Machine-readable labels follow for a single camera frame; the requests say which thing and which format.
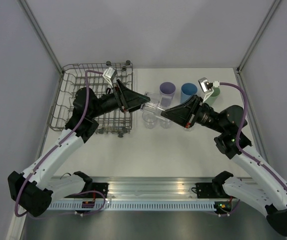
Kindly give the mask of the clear glass cup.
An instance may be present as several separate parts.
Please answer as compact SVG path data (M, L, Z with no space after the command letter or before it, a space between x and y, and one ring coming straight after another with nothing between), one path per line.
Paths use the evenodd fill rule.
M158 118L155 115L147 113L147 112L142 113L142 119L143 119L144 126L150 130L155 128L158 122Z
M148 113L162 118L161 113L169 108L172 102L172 97L169 95L145 92L146 97L150 98L150 101L141 105L140 110L144 113Z
M189 128L186 128L184 127L183 130L186 131L186 132L191 132L192 130L194 129L194 127L189 127Z
M160 126L164 129L169 129L172 126L172 123L173 122L171 120L166 119L166 118L160 119L160 122L159 122Z

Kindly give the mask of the blue plastic cup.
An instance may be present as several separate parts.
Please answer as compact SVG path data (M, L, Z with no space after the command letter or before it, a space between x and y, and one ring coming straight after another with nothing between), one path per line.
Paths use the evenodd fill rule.
M187 101L191 96L195 95L198 92L198 87L193 83L184 83L181 86L180 92L180 103L184 103Z

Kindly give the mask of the lavender plastic cup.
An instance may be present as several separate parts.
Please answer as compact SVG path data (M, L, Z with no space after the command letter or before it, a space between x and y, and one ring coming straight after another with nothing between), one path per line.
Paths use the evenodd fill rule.
M176 86L172 82L163 82L159 86L159 93L162 95L161 105L169 107L176 92Z

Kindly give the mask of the green plastic cup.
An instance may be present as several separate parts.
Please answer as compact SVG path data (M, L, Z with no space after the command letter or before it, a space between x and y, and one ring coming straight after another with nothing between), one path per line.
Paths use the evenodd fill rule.
M214 102L217 100L218 96L220 95L221 90L219 87L215 87L213 89L213 93L204 101L209 106L212 106Z

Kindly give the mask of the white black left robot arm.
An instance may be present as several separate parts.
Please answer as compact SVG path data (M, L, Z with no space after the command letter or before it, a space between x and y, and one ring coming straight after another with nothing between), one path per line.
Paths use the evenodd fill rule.
M52 181L53 175L76 150L82 147L96 132L96 118L114 110L132 113L151 99L127 88L120 80L111 93L96 97L86 85L80 88L73 102L72 116L52 147L22 172L13 171L8 176L10 196L15 202L16 217L19 207L34 217L42 215L49 205L64 197L78 194L88 198L93 192L92 179L77 171L67 180Z

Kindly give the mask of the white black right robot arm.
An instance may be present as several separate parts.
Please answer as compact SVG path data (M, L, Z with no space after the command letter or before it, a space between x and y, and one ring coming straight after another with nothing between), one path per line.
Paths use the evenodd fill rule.
M212 180L212 193L222 198L235 197L260 212L269 225L287 237L287 181L284 180L252 145L239 129L247 122L242 119L244 110L232 105L216 112L202 98L194 95L186 102L161 112L161 116L189 129L195 124L218 132L214 138L217 149L235 162L260 186L255 189L233 174L224 171Z

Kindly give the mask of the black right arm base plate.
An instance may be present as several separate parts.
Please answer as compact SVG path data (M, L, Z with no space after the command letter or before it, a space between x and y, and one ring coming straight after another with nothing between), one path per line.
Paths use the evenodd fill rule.
M217 199L218 194L213 189L211 182L197 182L195 183L196 195L199 199Z

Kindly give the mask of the aluminium mounting rail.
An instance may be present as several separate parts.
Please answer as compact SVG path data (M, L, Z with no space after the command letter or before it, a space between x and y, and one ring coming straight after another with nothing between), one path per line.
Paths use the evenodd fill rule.
M93 177L92 183L109 183L107 199L117 201L188 201L198 198L195 183L212 177ZM85 189L90 190L92 183Z

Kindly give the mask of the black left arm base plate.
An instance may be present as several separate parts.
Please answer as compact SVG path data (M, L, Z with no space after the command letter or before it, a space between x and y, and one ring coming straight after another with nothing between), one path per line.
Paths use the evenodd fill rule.
M90 187L91 191L97 191L104 195L106 198L109 192L109 183L107 182L93 182Z

